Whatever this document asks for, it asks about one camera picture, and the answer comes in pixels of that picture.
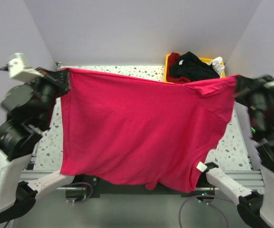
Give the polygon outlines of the pink t-shirt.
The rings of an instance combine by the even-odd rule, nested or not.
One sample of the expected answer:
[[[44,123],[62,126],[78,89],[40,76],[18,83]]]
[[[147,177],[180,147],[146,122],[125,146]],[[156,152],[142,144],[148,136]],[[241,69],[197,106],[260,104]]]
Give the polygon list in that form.
[[[71,68],[61,98],[64,175],[191,192],[231,121],[233,81],[172,84]]]

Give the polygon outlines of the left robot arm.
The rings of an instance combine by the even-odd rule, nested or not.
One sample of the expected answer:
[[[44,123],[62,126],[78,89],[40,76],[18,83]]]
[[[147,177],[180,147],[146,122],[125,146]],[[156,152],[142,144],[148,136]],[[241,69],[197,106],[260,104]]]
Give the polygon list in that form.
[[[56,99],[70,91],[69,70],[41,67],[19,74],[21,85],[9,90],[1,102],[6,121],[0,126],[0,224],[27,214],[36,201],[59,187],[79,186],[83,174],[55,171],[36,180],[22,181],[42,133],[52,119]]]

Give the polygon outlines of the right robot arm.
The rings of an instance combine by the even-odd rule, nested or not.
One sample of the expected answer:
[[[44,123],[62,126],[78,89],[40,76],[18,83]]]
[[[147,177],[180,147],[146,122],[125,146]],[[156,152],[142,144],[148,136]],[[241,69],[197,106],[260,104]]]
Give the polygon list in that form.
[[[264,192],[246,188],[225,174],[216,164],[199,163],[197,182],[220,189],[237,207],[241,219],[252,228],[274,228],[274,78],[264,75],[247,78],[241,75],[217,79],[233,81],[234,99],[247,107],[252,140],[258,143]]]

